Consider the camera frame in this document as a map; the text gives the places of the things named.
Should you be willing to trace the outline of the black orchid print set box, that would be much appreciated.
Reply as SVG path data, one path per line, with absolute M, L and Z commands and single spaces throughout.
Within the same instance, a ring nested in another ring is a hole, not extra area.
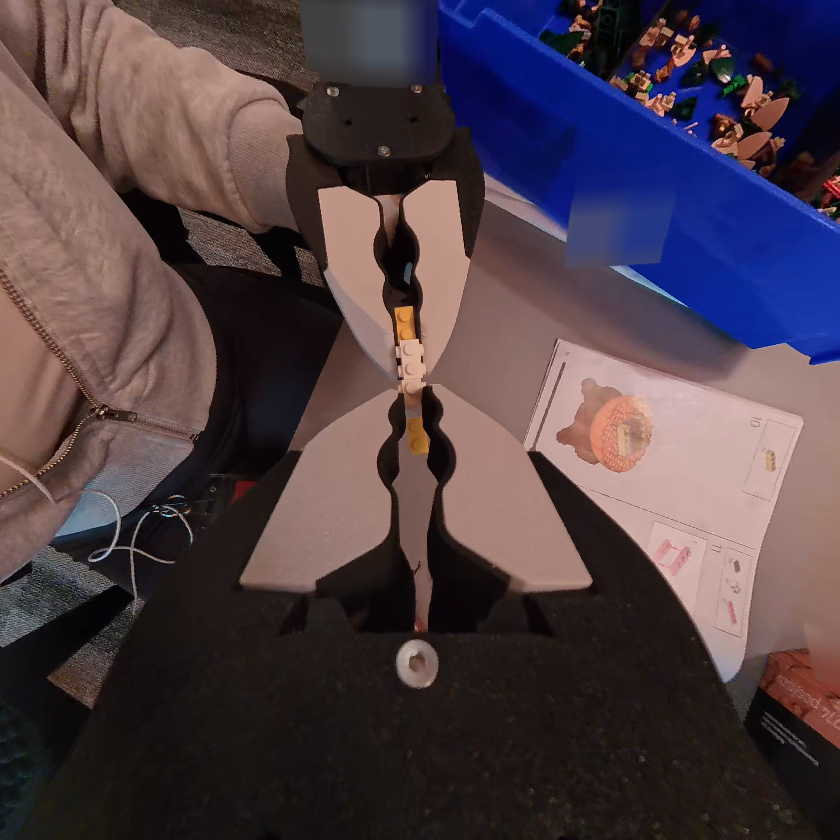
M 822 838 L 839 838 L 839 688 L 809 650 L 771 653 L 744 725 Z

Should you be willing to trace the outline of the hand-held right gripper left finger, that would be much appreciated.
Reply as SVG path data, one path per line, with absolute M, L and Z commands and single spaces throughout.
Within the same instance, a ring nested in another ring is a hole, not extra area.
M 312 594 L 366 554 L 399 547 L 394 481 L 403 397 L 384 391 L 316 434 L 299 454 L 239 583 Z

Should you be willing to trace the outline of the blue plastic bin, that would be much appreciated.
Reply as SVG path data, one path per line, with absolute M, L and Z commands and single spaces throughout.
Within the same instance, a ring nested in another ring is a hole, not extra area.
M 788 344 L 838 360 L 838 223 L 713 150 L 716 113 L 738 113 L 713 79 L 664 95 L 697 98 L 688 120 L 659 117 L 559 54 L 561 2 L 440 2 L 444 83 L 486 172 L 569 226 L 584 189 L 609 205 L 629 266 L 751 349 Z

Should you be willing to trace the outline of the yellow long brick plate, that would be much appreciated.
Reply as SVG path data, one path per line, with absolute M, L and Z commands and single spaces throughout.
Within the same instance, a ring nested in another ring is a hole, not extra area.
M 413 307 L 403 306 L 395 308 L 393 318 L 395 347 L 404 340 L 419 340 L 421 342 Z M 413 455 L 427 455 L 429 451 L 429 438 L 423 420 L 423 391 L 419 398 L 403 395 L 403 402 L 409 451 Z

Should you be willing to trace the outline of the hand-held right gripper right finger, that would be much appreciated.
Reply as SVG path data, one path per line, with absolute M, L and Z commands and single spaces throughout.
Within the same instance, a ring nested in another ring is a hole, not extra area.
M 520 593 L 581 591 L 592 577 L 529 453 L 443 385 L 428 389 L 428 468 L 442 536 Z

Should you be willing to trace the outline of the brick set instruction booklet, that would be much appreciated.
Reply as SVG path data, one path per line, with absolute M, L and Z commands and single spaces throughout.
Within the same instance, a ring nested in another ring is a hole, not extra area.
M 523 443 L 645 551 L 727 682 L 744 660 L 758 558 L 802 427 L 559 340 Z

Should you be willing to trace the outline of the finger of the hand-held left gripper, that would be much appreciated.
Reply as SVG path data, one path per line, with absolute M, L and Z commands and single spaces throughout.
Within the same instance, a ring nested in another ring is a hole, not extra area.
M 357 343 L 397 380 L 393 318 L 385 306 L 385 273 L 375 240 L 385 231 L 382 205 L 346 185 L 321 188 L 319 207 L 327 266 L 324 277 Z
M 407 226 L 417 256 L 414 274 L 424 362 L 431 372 L 454 330 L 466 286 L 466 250 L 456 182 L 426 182 L 407 195 Z

